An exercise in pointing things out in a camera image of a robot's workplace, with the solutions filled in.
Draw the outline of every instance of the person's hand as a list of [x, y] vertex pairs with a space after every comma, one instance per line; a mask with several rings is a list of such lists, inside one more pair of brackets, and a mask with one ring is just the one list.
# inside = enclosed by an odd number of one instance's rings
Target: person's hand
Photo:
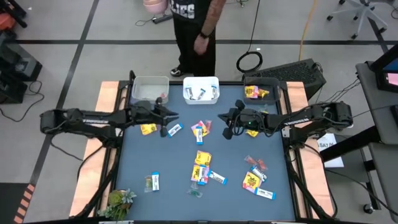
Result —
[[195, 40], [195, 44], [193, 45], [193, 49], [198, 55], [203, 55], [207, 50], [207, 45], [209, 44], [209, 38], [203, 38], [201, 35], [198, 35]]

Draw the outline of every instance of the tattooed arm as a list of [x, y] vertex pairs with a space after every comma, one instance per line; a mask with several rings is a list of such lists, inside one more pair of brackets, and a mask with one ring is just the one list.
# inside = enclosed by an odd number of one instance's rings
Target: tattooed arm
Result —
[[205, 35], [210, 35], [220, 19], [221, 13], [226, 0], [211, 0], [209, 11], [207, 12], [205, 24], [201, 28], [201, 32]]

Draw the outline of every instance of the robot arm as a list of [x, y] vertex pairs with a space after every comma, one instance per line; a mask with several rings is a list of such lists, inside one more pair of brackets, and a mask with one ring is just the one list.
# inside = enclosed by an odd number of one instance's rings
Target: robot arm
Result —
[[319, 103], [310, 105], [292, 114], [267, 114], [252, 109], [245, 109], [241, 100], [235, 103], [236, 108], [229, 109], [226, 114], [219, 114], [226, 124], [223, 136], [231, 139], [240, 135], [245, 129], [263, 132], [271, 136], [285, 127], [311, 121], [302, 128], [285, 128], [284, 137], [290, 138], [291, 145], [303, 144], [308, 137], [321, 133], [328, 128], [343, 129], [353, 124], [351, 108], [345, 103]]
[[166, 125], [176, 120], [178, 113], [161, 105], [161, 98], [152, 109], [149, 101], [139, 101], [131, 107], [112, 113], [79, 109], [50, 110], [40, 115], [40, 130], [44, 134], [72, 133], [98, 138], [105, 147], [117, 147], [116, 128], [126, 129], [137, 124], [159, 124], [160, 135], [167, 135]]

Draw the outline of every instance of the sneaker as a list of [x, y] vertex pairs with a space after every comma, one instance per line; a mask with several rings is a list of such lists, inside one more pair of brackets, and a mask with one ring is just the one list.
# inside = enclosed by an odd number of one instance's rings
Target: sneaker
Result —
[[170, 71], [170, 75], [173, 77], [181, 77], [182, 75], [185, 75], [186, 72], [183, 71], [180, 66], [178, 66], [177, 68], [173, 68]]

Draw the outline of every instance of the green plant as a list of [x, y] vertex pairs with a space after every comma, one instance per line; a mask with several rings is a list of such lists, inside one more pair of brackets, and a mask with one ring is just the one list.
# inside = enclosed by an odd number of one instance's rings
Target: green plant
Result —
[[114, 221], [124, 220], [124, 217], [129, 213], [134, 197], [137, 197], [137, 195], [130, 189], [114, 190], [109, 194], [109, 205], [105, 210], [98, 211], [98, 214]]

